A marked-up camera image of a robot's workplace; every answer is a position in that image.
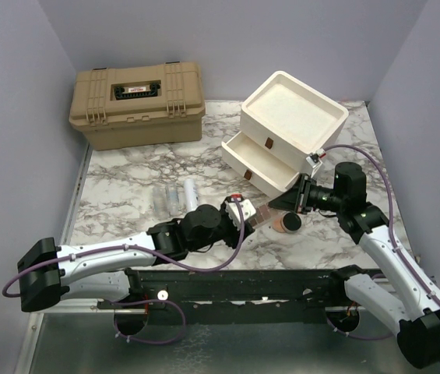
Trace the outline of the cream drawer organizer cabinet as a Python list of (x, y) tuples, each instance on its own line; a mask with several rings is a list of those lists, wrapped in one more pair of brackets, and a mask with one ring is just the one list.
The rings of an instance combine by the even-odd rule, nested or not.
[(336, 142), (349, 111), (284, 71), (274, 72), (241, 105), (240, 130), (300, 173), (309, 154)]

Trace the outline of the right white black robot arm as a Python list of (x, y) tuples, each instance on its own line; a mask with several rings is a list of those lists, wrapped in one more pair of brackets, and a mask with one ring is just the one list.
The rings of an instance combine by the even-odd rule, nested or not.
[(391, 295), (364, 271), (348, 266), (329, 284), (329, 298), (338, 305), (351, 300), (365, 307), (396, 338), (404, 358), (423, 369), (440, 362), (440, 289), (396, 239), (385, 214), (368, 202), (366, 188), (361, 166), (341, 162), (334, 169), (332, 188), (301, 175), (269, 207), (336, 214), (340, 228), (375, 261), (396, 293)]

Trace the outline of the black round compact jar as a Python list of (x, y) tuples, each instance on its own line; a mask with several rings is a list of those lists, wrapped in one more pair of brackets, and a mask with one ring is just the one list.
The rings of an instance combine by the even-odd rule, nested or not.
[(297, 213), (287, 212), (282, 220), (281, 226), (286, 233), (295, 233), (301, 229), (301, 218)]

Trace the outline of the brown eyeshadow palette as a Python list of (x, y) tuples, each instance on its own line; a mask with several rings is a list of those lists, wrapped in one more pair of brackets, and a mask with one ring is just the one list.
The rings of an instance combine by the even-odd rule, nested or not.
[(248, 222), (254, 228), (259, 228), (272, 220), (272, 212), (267, 204), (257, 206), (255, 208), (255, 215), (251, 217)]

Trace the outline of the orange makeup sponge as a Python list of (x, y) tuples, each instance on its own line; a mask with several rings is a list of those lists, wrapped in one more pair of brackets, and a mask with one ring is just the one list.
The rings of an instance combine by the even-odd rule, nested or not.
[(283, 225), (283, 216), (279, 216), (272, 222), (272, 229), (279, 233), (286, 233), (286, 229)]

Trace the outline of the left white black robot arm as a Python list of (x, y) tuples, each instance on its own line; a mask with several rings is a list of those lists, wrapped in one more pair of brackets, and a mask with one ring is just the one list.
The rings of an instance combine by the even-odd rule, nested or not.
[(253, 233), (256, 214), (250, 200), (228, 196), (219, 208), (198, 206), (183, 218), (157, 224), (147, 231), (94, 245), (56, 245), (42, 238), (17, 263), (16, 297), (23, 312), (39, 312), (68, 299), (105, 299), (131, 308), (142, 300), (142, 288), (129, 280), (131, 267), (175, 264), (217, 242), (235, 252)]

